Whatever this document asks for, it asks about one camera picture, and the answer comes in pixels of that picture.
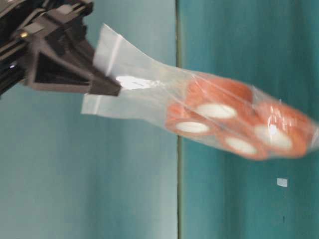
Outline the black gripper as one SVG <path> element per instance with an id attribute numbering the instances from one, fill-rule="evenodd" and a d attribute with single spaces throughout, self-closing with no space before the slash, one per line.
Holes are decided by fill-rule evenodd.
<path id="1" fill-rule="evenodd" d="M 91 0 L 0 3 L 0 91 L 35 90 L 118 96 L 121 86 L 93 66 L 84 17 Z"/>

